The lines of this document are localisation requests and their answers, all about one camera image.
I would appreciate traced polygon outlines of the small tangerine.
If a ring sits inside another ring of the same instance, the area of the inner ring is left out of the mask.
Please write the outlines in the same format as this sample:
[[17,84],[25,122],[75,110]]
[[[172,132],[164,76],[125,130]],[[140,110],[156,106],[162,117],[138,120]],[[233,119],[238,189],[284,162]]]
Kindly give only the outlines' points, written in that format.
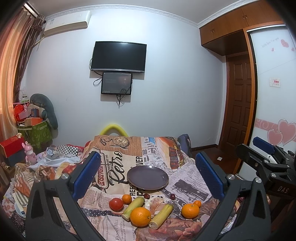
[[199,208],[201,207],[202,205],[202,202],[200,200],[196,200],[193,202],[194,205],[197,205]]
[[130,204],[132,202],[132,197],[129,194],[124,194],[121,199],[124,204]]

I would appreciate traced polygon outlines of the long green corn piece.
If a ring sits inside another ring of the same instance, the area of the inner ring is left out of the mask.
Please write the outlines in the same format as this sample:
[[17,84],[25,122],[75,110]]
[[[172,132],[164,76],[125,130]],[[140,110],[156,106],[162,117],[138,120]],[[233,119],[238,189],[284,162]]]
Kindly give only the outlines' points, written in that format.
[[130,215],[132,211],[138,207],[142,207],[143,205],[144,205],[144,198],[142,196],[139,196],[129,204],[129,206],[124,210],[121,216],[123,217],[124,220],[130,221]]

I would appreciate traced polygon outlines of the peeled pomelo segment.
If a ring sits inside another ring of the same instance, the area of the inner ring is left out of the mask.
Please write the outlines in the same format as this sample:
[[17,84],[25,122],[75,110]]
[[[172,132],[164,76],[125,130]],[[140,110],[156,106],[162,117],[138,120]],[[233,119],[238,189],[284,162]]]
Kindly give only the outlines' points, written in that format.
[[163,202],[164,199],[161,197],[152,197],[145,202],[144,208],[149,210],[151,214],[154,214],[156,208],[160,206]]

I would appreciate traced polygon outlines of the large orange front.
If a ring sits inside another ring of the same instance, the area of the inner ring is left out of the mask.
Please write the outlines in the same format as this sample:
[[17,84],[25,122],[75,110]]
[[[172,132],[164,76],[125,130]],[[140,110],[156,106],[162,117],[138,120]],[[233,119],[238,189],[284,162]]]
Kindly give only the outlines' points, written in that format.
[[137,227],[145,227],[151,221],[151,212],[144,207],[137,207],[131,212],[130,221]]

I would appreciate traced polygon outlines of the short yellow corn piece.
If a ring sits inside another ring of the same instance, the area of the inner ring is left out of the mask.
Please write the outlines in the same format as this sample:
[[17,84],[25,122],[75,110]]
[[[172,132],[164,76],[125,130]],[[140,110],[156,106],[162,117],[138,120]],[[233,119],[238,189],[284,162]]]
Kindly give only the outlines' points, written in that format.
[[153,230],[157,230],[160,226],[166,221],[166,219],[170,216],[173,211],[174,206],[172,204],[166,204],[162,210],[158,212],[157,215],[153,217],[153,219],[149,222],[149,228]]

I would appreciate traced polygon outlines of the dark purple round plate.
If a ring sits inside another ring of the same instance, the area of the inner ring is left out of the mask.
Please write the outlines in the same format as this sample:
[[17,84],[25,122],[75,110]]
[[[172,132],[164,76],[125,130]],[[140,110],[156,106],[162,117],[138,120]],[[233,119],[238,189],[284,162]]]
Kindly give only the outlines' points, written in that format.
[[128,182],[142,190],[154,191],[166,187],[169,177],[160,168],[140,165],[131,168],[127,173]]

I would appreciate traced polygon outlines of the green storage box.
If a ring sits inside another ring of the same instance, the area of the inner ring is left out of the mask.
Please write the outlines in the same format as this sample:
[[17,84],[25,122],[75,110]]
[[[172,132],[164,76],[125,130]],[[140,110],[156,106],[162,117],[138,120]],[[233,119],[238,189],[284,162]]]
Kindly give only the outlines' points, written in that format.
[[51,129],[46,121],[34,126],[19,126],[18,132],[34,149],[43,149],[53,143]]

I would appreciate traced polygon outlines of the red tomato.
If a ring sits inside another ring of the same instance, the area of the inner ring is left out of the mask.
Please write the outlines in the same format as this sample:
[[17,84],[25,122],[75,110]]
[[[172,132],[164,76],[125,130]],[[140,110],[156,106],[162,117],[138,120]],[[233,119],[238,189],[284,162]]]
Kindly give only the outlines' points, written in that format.
[[120,198],[112,198],[109,202],[109,208],[115,212],[120,212],[125,203]]

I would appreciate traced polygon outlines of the red gift box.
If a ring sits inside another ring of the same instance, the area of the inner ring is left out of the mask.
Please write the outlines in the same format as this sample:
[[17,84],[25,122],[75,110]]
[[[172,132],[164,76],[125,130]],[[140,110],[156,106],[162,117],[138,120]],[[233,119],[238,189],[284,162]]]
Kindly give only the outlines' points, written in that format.
[[23,150],[22,143],[25,142],[25,139],[23,137],[13,136],[11,138],[8,138],[5,141],[2,141],[0,143],[1,146],[1,154],[8,158],[11,155],[17,153],[20,150]]

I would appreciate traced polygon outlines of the large black wall television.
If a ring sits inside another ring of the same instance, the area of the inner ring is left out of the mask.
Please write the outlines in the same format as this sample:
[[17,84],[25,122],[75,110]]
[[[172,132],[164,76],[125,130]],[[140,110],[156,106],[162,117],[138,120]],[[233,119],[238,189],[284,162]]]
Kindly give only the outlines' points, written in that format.
[[144,73],[146,55],[146,44],[97,41],[94,45],[90,69]]

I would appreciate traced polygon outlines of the dark red grape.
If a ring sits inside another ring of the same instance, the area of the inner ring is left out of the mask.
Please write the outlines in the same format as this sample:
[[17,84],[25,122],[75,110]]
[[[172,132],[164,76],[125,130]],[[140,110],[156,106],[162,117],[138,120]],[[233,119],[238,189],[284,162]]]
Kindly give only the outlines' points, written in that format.
[[146,193],[146,194],[144,194],[144,198],[145,199],[150,199],[150,195]]
[[172,194],[170,195],[170,199],[171,199],[171,200],[175,200],[175,198],[176,198],[176,197],[175,197],[175,194],[172,193]]

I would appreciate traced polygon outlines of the white wardrobe heart door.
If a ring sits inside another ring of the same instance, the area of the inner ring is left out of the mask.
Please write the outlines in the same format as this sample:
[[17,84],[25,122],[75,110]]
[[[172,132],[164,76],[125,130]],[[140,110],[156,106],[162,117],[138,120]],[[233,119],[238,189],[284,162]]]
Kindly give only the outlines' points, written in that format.
[[283,25],[247,31],[255,64],[251,138],[295,152],[295,39]]

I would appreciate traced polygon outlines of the patterned bed linen pile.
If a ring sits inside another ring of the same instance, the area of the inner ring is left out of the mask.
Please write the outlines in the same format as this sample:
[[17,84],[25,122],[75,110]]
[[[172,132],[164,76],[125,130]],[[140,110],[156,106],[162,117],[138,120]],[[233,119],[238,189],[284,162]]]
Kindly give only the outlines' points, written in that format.
[[34,181],[37,178],[55,180],[63,173],[71,173],[81,161],[83,152],[83,147],[73,145],[50,146],[37,154],[34,161],[15,164],[14,178],[1,205],[22,235],[25,235],[25,216]]

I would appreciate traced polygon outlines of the orange pink curtain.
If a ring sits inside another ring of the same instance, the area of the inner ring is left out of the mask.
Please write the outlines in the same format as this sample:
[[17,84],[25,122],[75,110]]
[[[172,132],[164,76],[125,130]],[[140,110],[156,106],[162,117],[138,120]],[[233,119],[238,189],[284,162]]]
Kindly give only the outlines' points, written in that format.
[[44,20],[23,6],[1,34],[1,141],[17,134],[13,103]]

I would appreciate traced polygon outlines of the pink rabbit toy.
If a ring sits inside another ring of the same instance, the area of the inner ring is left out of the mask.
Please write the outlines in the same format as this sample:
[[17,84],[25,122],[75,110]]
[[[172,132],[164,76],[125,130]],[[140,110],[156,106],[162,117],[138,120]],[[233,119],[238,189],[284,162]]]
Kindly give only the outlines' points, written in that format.
[[24,153],[25,153],[25,160],[28,165],[34,165],[37,163],[36,154],[34,153],[33,146],[29,144],[27,141],[22,143]]

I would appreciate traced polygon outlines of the retro newspaper print tablecloth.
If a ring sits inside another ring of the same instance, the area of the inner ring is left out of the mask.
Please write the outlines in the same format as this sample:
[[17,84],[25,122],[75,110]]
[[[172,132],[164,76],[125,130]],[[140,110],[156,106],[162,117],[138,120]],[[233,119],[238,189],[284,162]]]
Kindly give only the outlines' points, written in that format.
[[188,150],[173,137],[96,136],[101,164],[79,205],[106,240],[191,240],[217,208]]

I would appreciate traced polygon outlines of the brown overhead wooden cabinet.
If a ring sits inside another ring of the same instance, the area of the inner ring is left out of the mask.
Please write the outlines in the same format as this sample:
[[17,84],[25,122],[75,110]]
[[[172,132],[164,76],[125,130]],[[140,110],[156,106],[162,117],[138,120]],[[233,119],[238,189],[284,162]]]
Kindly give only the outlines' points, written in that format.
[[282,21],[267,1],[255,1],[236,8],[200,28],[202,47],[221,56],[248,50],[243,29]]

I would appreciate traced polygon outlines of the brown wooden door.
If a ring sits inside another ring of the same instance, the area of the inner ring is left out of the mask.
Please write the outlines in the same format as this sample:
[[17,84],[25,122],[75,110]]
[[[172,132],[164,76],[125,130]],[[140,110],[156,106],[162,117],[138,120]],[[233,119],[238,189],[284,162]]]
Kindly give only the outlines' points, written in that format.
[[226,103],[219,149],[237,158],[235,148],[244,142],[251,110],[251,65],[249,54],[226,57]]

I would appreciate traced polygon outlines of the white air conditioner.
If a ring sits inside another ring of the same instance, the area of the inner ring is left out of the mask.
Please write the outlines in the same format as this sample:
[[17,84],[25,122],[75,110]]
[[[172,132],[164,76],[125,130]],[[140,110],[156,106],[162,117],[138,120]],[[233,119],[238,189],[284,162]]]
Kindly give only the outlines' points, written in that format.
[[88,28],[91,11],[80,11],[67,15],[57,16],[46,21],[44,36],[52,36],[64,32]]

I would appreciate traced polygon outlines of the small black wall monitor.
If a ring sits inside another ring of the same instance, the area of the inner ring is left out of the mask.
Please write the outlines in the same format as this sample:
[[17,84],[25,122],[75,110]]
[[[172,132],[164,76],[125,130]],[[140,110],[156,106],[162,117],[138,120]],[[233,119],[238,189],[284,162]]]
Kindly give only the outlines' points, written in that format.
[[104,72],[101,82],[101,94],[131,95],[132,74],[122,72]]

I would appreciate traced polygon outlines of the blue chair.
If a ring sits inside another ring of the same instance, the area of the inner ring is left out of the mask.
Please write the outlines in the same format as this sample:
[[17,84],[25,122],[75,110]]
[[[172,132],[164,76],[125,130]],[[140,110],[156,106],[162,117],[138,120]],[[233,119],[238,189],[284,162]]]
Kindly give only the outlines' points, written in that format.
[[187,155],[189,156],[190,158],[193,157],[192,155],[192,150],[191,150],[191,140],[190,140],[190,137],[188,134],[183,134],[183,135],[180,135],[178,138],[177,138],[179,144],[180,144],[180,148],[181,150]]

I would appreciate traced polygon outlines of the large orange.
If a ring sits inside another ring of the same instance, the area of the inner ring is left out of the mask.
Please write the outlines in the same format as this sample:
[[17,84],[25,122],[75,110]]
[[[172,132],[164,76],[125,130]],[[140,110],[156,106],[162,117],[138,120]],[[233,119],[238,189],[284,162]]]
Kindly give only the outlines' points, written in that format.
[[193,219],[199,215],[200,208],[193,203],[185,204],[181,209],[181,214],[184,218]]
[[131,212],[130,221],[137,227],[145,227],[151,221],[151,212],[144,207],[137,207]]

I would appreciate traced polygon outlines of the grey plush shark toy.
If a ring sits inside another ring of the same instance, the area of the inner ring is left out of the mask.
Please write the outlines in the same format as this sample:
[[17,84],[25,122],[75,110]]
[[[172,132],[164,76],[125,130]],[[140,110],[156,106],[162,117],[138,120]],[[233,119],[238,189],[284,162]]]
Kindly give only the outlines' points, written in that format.
[[30,97],[30,104],[41,108],[41,118],[45,119],[53,130],[58,129],[54,106],[47,96],[35,93]]

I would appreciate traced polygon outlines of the yellow foam chair back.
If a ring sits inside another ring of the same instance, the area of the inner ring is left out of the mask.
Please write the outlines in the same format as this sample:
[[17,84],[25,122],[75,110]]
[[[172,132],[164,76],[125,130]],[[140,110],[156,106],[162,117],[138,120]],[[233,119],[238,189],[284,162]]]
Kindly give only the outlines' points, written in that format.
[[120,127],[119,125],[117,124],[110,124],[110,125],[107,125],[101,132],[100,132],[100,135],[107,135],[108,133],[110,132],[116,132],[118,133],[120,136],[125,136],[125,137],[128,137],[128,134],[126,133],[126,131]]

